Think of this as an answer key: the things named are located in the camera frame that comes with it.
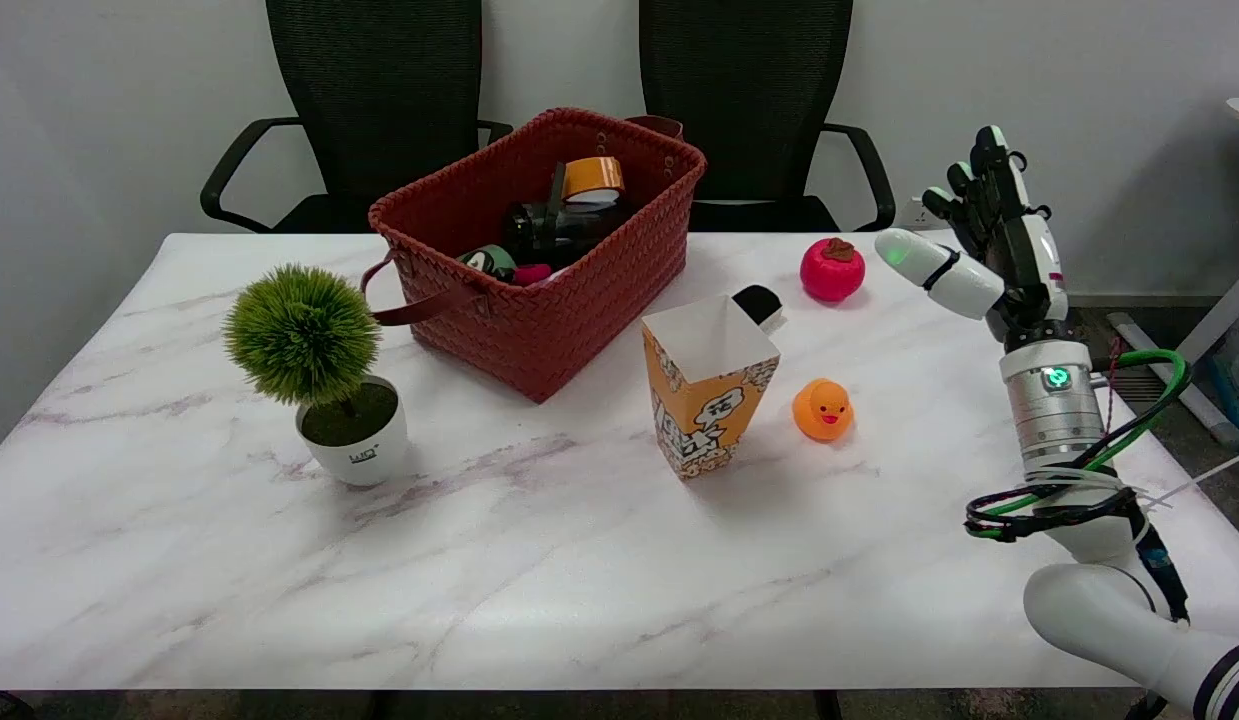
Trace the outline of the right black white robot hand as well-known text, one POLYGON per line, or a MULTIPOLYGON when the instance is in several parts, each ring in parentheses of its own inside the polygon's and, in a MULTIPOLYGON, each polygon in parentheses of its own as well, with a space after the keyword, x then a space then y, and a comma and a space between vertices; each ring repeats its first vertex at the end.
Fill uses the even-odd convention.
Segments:
POLYGON ((1026 167, 1002 129, 983 126, 968 160, 948 169, 948 186, 922 193, 922 204, 952 228, 954 243, 902 228, 880 232, 873 242, 890 269, 952 314, 984 320, 1007 352, 1075 337, 1048 227, 1052 209, 1031 204, 1026 167))

